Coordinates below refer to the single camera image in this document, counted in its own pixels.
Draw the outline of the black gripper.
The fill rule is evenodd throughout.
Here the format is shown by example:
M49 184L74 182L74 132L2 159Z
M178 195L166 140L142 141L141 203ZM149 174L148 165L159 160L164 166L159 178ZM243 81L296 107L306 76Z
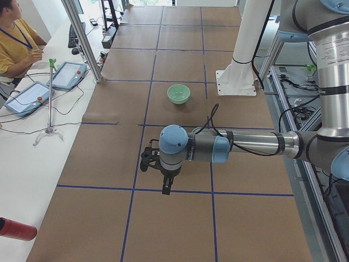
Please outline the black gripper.
M179 169L176 169L176 170L163 169L160 171L164 176L162 194L170 195L173 179L175 176L177 176L179 174L180 170Z

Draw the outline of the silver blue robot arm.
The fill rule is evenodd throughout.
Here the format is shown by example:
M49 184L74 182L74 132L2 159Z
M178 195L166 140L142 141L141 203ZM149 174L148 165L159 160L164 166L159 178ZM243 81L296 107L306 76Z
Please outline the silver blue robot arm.
M224 163L230 152L284 155L348 179L348 1L283 1L280 32L304 33L316 45L321 128L262 134L215 127L188 133L178 125L167 126L155 152L155 166L164 176L163 194L170 194L185 160Z

